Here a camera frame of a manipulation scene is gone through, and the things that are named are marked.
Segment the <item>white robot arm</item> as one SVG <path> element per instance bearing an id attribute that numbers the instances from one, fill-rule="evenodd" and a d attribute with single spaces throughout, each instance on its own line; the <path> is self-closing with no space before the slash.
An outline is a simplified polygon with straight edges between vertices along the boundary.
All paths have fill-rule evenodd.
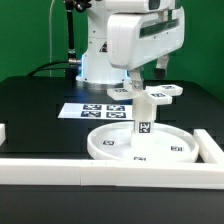
<path id="1" fill-rule="evenodd" d="M 132 70 L 155 61 L 166 76 L 169 54 L 182 47 L 181 0 L 75 0 L 88 16 L 88 45 L 77 81 L 89 89 L 121 86 Z"/>

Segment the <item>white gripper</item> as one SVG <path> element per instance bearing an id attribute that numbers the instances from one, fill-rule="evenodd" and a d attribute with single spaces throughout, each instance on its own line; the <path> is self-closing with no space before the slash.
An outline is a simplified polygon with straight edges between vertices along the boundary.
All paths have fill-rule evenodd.
<path id="1" fill-rule="evenodd" d="M 182 47 L 185 13 L 179 0 L 106 0 L 108 59 L 114 68 L 130 70 L 134 91 L 143 91 L 141 69 L 157 59 L 154 76 L 164 79 L 169 53 Z"/>

